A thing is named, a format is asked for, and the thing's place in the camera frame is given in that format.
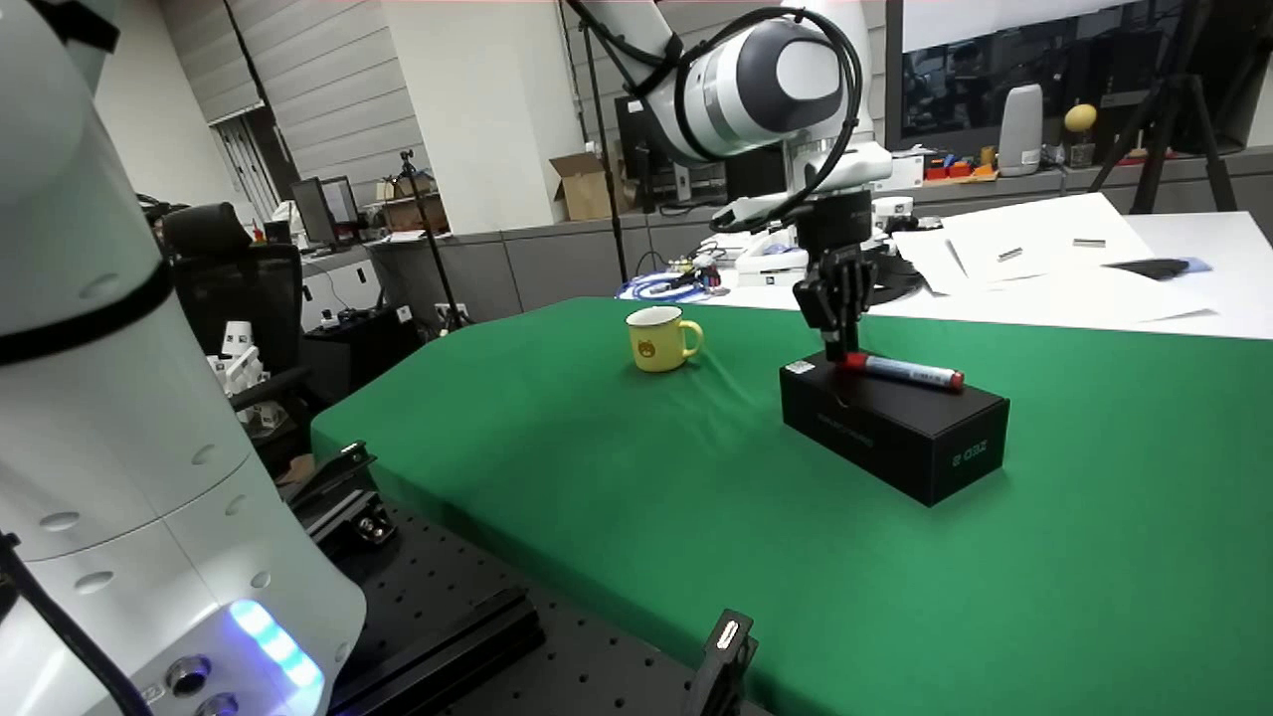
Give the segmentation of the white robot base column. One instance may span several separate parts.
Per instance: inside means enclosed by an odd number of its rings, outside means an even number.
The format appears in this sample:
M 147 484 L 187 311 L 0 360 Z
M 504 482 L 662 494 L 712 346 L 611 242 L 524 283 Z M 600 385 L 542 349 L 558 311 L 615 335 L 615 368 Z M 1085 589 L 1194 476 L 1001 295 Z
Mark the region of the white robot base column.
M 0 0 L 0 716 L 322 716 L 362 589 L 206 369 L 96 112 L 116 30 Z

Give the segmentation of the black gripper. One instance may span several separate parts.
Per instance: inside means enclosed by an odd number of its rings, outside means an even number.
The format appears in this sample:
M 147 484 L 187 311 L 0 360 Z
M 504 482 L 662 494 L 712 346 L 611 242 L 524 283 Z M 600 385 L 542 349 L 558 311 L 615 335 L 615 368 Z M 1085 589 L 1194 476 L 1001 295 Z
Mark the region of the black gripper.
M 816 328 L 825 360 L 863 356 L 858 344 L 858 246 L 873 239 L 873 197 L 816 198 L 796 215 L 796 242 L 809 251 L 809 272 L 796 283 L 796 301 L 809 328 Z

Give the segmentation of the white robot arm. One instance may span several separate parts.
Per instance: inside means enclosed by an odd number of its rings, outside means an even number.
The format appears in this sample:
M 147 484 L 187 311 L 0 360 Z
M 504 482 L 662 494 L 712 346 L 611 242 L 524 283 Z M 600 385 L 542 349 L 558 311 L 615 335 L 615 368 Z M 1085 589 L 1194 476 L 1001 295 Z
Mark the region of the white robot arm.
M 790 228 L 809 254 L 790 288 L 825 356 L 858 346 L 873 299 L 863 242 L 873 190 L 891 153 L 873 141 L 858 0 L 779 0 L 690 44 L 658 0 L 566 0 L 605 44 L 626 92 L 654 117 L 658 141 L 684 164 L 729 164 L 784 153 L 784 186 L 741 197 L 712 215 L 718 231 Z

